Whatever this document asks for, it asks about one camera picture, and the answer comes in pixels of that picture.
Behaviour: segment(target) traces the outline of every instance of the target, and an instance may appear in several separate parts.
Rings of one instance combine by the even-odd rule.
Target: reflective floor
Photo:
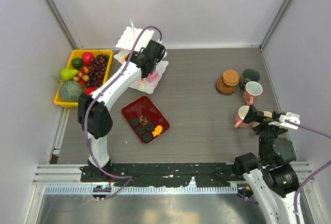
[[[305,224],[314,223],[304,197],[301,204]],[[37,223],[258,224],[265,219],[258,205],[236,195],[118,196],[104,202],[91,196],[47,195]]]

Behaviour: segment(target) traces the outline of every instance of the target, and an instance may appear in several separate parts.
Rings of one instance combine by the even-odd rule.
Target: dark red plate
[[[122,115],[133,130],[133,132],[137,135],[138,139],[144,145],[152,143],[156,138],[160,137],[170,128],[170,123],[168,122],[168,120],[163,116],[160,110],[147,96],[142,96],[122,108]],[[145,126],[146,123],[151,122],[154,124],[155,127],[162,126],[162,132],[160,133],[160,135],[152,137],[152,140],[150,142],[145,142],[143,140],[143,135],[139,135],[136,133],[137,127],[133,127],[130,125],[130,121],[133,118],[138,118],[140,120],[138,127]]]

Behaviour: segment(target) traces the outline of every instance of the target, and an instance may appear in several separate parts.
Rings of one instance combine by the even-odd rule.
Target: pear
[[[71,80],[74,76],[76,76],[78,73],[78,70],[75,69],[69,69],[64,68],[61,70],[60,75],[63,81]]]

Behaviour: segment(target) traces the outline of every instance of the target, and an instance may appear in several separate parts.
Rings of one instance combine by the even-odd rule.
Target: gray wall
[[[54,0],[76,43],[113,48],[130,18],[158,26],[166,46],[259,45],[283,0]]]
[[[53,103],[71,47],[44,0],[0,0],[0,222],[23,223],[38,163],[61,108]]]
[[[294,0],[265,49],[273,83],[285,111],[301,123],[331,133],[330,0]],[[305,130],[290,133],[301,160],[315,170],[331,158],[331,140]],[[325,210],[331,205],[331,168],[316,177]]]

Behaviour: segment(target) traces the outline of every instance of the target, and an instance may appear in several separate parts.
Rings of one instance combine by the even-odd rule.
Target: melon
[[[64,82],[58,90],[58,94],[63,101],[78,101],[78,97],[83,92],[83,87],[75,81]]]

